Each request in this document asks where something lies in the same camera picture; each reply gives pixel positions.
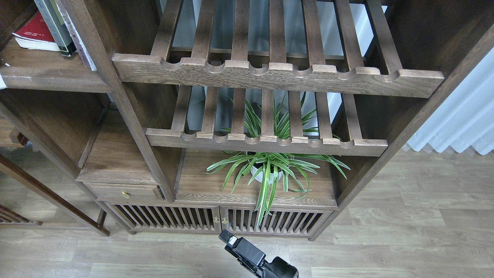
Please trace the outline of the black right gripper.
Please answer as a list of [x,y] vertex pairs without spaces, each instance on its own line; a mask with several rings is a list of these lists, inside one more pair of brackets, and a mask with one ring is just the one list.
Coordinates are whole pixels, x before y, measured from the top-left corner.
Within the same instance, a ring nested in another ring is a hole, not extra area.
[[272,262],[265,260],[266,254],[245,238],[237,238],[224,229],[219,238],[226,243],[225,250],[237,258],[240,265],[257,278],[298,278],[298,269],[280,257]]

